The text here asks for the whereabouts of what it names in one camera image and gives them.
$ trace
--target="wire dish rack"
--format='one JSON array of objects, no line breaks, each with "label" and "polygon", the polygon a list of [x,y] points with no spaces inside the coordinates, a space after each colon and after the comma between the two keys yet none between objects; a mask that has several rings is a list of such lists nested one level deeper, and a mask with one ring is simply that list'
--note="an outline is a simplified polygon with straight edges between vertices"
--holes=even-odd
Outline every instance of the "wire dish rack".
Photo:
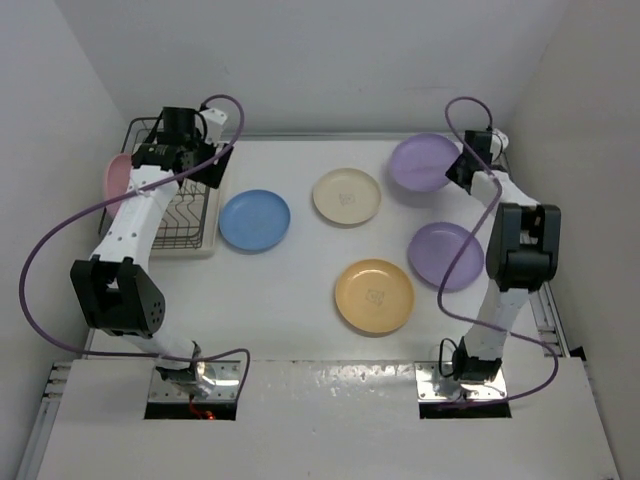
[{"label": "wire dish rack", "polygon": [[[144,142],[157,121],[156,117],[134,118],[129,124],[121,153],[133,154]],[[160,121],[158,130],[162,130]],[[152,254],[157,255],[210,255],[218,225],[221,191],[226,184],[226,175],[219,189],[211,189],[200,183],[185,180],[167,207],[153,242]],[[98,233],[102,236],[108,214],[102,213]]]}]

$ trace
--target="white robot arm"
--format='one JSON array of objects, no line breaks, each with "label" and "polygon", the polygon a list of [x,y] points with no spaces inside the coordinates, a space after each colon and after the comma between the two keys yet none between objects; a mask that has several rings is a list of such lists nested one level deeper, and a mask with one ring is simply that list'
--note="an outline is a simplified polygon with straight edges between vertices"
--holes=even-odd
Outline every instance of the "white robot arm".
[{"label": "white robot arm", "polygon": [[[487,142],[491,132],[466,132],[465,140],[487,165],[491,155]],[[560,210],[541,205],[524,194],[509,175],[494,170],[502,185],[500,202],[491,212],[495,217],[486,252],[489,286],[478,320],[502,329],[473,325],[462,337],[453,355],[453,378],[484,383],[497,375],[502,365],[504,344],[529,293],[540,289],[556,272],[560,239]],[[489,207],[496,195],[492,176],[464,151],[447,172],[447,177]],[[524,244],[527,233],[533,243]]]},{"label": "white robot arm", "polygon": [[[205,121],[206,139],[195,128],[196,116]],[[227,116],[217,109],[196,112],[165,107],[162,120],[162,131],[147,138],[132,157],[127,191],[172,178],[213,157]],[[189,178],[218,188],[230,156],[231,150]],[[185,381],[195,374],[191,364],[162,357],[194,358],[199,347],[165,319],[164,296],[149,277],[153,241],[179,188],[177,181],[170,181],[123,201],[90,260],[74,263],[71,280],[90,327],[122,337],[145,353],[158,354],[158,370]]]}]

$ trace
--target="yellow plate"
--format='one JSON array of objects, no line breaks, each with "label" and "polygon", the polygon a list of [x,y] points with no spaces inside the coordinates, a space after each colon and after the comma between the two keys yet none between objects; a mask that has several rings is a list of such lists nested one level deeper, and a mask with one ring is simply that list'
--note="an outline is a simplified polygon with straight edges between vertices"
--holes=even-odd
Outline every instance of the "yellow plate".
[{"label": "yellow plate", "polygon": [[361,260],[336,284],[336,304],[347,322],[368,333],[390,333],[409,320],[414,293],[402,269],[385,260]]}]

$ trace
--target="beige plate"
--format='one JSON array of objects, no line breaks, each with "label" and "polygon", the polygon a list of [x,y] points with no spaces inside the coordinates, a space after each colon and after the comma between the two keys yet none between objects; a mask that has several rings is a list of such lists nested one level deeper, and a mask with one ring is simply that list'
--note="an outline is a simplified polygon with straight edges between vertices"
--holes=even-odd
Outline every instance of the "beige plate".
[{"label": "beige plate", "polygon": [[324,175],[313,187],[313,203],[332,222],[355,225],[373,217],[382,194],[371,175],[355,168],[339,168]]},{"label": "beige plate", "polygon": [[414,294],[402,269],[385,260],[361,260],[336,284],[336,304],[351,325],[368,333],[390,333],[409,320]]}]

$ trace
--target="white platform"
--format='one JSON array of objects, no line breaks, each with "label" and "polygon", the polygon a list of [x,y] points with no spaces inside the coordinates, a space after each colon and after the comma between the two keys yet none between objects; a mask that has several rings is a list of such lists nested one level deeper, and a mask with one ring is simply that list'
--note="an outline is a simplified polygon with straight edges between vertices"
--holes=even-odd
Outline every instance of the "white platform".
[{"label": "white platform", "polygon": [[[39,480],[618,479],[579,359],[513,418],[420,420],[410,366],[255,362],[238,417],[142,420],[151,361],[79,360]],[[514,361],[507,383],[551,361]]]},{"label": "white platform", "polygon": [[[386,166],[398,140],[244,141],[230,163],[227,198],[252,188],[280,194],[291,208],[287,236],[258,255],[232,250],[221,238],[209,259],[153,259],[151,276],[167,302],[165,322],[198,339],[203,352],[247,347],[269,360],[429,360],[442,337],[456,341],[468,325],[443,315],[434,289],[410,273],[416,290],[414,313],[402,329],[382,338],[351,330],[333,302],[335,281],[351,263],[383,258],[407,272],[406,249],[415,232],[434,221],[471,229],[483,209],[455,185],[439,192],[410,194],[390,182]],[[329,225],[314,210],[313,184],[339,167],[364,170],[380,182],[380,212],[356,228]],[[486,247],[491,222],[480,231]],[[466,290],[446,296],[455,312],[475,316],[487,285],[486,274]],[[516,331],[536,336],[527,306]],[[130,347],[97,332],[93,349]],[[506,355],[539,358],[541,349],[509,341]]]},{"label": "white platform", "polygon": [[[244,346],[258,359],[237,421],[142,420],[153,362],[76,361],[39,479],[618,479],[580,361],[563,359],[556,382],[512,403],[511,419],[420,420],[412,362],[435,359],[440,339],[458,339],[468,325],[441,314],[435,291],[413,274],[416,308],[399,331],[369,338],[339,317],[333,288],[347,265],[379,257],[409,271],[406,248],[420,227],[447,220],[470,229],[482,212],[455,186],[426,195],[394,188],[385,171],[396,144],[242,142],[228,196],[282,195],[292,211],[284,241],[244,255],[219,239],[212,258],[151,262],[166,321],[204,353]],[[357,228],[329,225],[311,203],[314,182],[343,166],[377,178],[384,195],[379,214]],[[485,247],[490,229],[480,232]],[[446,303],[474,316],[486,285],[483,274]],[[516,330],[537,336],[529,305]],[[102,333],[92,347],[133,348]],[[378,366],[362,378],[339,361]],[[513,339],[504,361],[510,393],[552,368],[538,346]]]}]

